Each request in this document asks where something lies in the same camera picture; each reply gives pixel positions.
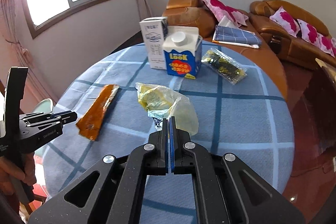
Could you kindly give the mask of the person's left hand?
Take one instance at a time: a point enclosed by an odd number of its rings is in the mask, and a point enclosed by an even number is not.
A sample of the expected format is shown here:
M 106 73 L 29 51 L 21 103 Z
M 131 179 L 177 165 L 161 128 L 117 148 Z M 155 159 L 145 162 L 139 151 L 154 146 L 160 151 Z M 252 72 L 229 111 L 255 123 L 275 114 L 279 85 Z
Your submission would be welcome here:
M 22 171 L 12 161 L 1 156 L 0 172 L 1 172 L 1 192 L 4 195 L 11 196 L 14 194 L 14 186 L 10 177 L 23 181 L 25 184 L 32 186 L 37 182 L 35 176 L 34 153 L 23 154 L 23 162 L 25 170 Z

